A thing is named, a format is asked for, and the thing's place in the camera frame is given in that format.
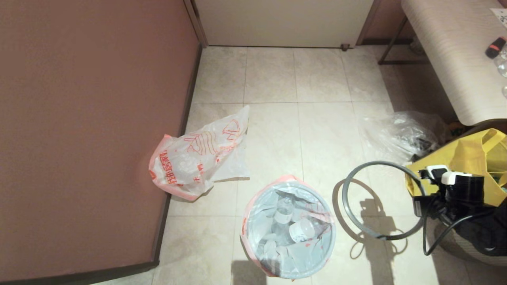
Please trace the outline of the yellow fabric tote bag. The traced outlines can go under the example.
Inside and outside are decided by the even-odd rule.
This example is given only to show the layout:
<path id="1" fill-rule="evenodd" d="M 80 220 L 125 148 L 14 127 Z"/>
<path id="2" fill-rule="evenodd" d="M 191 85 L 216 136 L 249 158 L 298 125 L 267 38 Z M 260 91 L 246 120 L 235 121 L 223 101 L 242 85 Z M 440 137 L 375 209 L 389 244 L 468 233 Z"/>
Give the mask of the yellow fabric tote bag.
<path id="1" fill-rule="evenodd" d="M 507 197 L 507 135 L 490 128 L 439 148 L 407 168 L 418 173 L 431 165 L 484 177 L 484 202 L 499 206 Z"/>

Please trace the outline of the crumpled clear plastic bag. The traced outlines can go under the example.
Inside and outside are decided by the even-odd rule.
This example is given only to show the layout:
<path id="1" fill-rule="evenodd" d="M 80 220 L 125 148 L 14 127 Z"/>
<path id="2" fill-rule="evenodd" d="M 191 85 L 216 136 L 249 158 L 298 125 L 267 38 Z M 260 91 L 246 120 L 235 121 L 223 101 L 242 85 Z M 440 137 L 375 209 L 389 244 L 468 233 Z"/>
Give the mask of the crumpled clear plastic bag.
<path id="1" fill-rule="evenodd" d="M 364 116 L 358 120 L 358 125 L 369 158 L 402 165 L 429 154 L 414 154 L 412 141 L 416 137 L 438 142 L 438 148 L 451 137 L 448 125 L 438 115 L 416 111 Z"/>

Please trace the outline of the new red-printed plastic bag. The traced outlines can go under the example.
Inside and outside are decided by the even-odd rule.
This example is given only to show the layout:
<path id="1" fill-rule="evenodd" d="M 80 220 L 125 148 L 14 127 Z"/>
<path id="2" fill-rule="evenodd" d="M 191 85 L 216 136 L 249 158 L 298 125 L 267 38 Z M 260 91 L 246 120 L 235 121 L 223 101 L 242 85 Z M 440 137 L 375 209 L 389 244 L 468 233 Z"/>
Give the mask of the new red-printed plastic bag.
<path id="1" fill-rule="evenodd" d="M 216 181 L 250 177 L 246 165 L 249 114 L 247 105 L 187 135 L 165 135 L 149 162 L 154 184 L 171 195 L 195 201 Z"/>

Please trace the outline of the beige ribbed round stool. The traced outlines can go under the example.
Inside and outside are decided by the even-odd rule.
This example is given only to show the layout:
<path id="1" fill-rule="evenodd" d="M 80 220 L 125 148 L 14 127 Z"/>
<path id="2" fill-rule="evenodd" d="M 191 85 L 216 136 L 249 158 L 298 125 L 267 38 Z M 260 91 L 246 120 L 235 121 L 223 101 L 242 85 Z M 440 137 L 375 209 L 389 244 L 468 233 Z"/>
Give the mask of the beige ribbed round stool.
<path id="1" fill-rule="evenodd" d="M 427 224 L 428 239 L 432 245 L 433 242 L 444 232 L 446 225 L 440 221 L 430 220 Z M 462 259 L 463 261 L 481 263 L 489 266 L 507 268 L 507 256 L 487 256 L 480 253 L 471 242 L 459 236 L 455 230 L 448 233 L 444 239 L 437 245 L 432 255 L 442 254 Z"/>

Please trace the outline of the wood-grain table top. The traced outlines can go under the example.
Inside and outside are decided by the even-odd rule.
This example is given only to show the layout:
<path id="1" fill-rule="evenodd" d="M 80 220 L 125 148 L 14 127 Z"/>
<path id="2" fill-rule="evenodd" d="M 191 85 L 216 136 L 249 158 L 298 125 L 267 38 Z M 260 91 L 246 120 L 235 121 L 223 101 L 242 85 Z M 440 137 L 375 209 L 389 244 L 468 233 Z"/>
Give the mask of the wood-grain table top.
<path id="1" fill-rule="evenodd" d="M 507 78 L 485 54 L 507 29 L 499 0 L 401 0 L 458 119 L 464 125 L 507 119 Z"/>

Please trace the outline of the clear plastic bottle barcode label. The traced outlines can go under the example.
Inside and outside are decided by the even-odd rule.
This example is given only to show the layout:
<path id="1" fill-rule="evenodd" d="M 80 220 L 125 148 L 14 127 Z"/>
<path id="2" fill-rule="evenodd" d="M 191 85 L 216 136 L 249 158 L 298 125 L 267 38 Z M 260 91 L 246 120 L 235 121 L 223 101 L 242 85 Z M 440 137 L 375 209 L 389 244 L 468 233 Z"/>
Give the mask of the clear plastic bottle barcode label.
<path id="1" fill-rule="evenodd" d="M 276 211 L 273 215 L 274 222 L 287 225 L 291 222 L 294 214 L 295 204 L 293 198 L 284 197 L 278 200 Z"/>

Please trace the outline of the white printed paper sheet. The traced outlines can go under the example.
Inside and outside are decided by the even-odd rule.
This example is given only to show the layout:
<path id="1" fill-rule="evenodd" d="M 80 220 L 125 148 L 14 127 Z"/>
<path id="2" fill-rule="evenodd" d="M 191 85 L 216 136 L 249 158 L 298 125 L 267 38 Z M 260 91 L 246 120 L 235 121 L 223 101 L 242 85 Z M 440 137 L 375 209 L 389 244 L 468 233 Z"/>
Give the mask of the white printed paper sheet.
<path id="1" fill-rule="evenodd" d="M 490 8 L 493 15 L 499 20 L 502 26 L 507 30 L 507 8 Z"/>

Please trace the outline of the white door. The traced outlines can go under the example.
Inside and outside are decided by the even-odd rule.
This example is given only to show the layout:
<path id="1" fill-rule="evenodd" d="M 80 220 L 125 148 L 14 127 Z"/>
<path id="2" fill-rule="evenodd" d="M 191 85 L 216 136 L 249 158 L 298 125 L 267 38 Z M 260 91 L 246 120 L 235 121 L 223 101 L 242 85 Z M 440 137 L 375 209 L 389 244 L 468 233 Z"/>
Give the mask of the white door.
<path id="1" fill-rule="evenodd" d="M 211 46 L 354 47 L 374 0 L 192 0 Z"/>

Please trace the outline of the dark metal table leg frame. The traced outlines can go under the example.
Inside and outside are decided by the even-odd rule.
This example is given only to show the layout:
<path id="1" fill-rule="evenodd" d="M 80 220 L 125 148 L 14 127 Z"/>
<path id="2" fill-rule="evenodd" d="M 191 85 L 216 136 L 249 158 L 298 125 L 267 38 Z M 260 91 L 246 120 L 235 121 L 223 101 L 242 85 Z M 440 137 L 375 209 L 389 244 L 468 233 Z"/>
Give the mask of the dark metal table leg frame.
<path id="1" fill-rule="evenodd" d="M 391 49 L 395 45 L 395 42 L 397 41 L 398 37 L 400 36 L 400 34 L 401 34 L 402 30 L 404 29 L 405 25 L 407 24 L 407 22 L 408 22 L 408 18 L 407 18 L 407 16 L 404 16 L 404 18 L 402 19 L 402 21 L 400 22 L 400 24 L 398 26 L 396 33 L 394 34 L 394 36 L 391 38 L 391 41 L 387 45 L 386 50 L 384 51 L 384 53 L 382 54 L 382 56 L 378 60 L 378 65 L 425 65 L 425 64 L 430 63 L 430 61 L 428 59 L 424 59 L 424 60 L 386 60 L 389 52 L 391 51 Z"/>

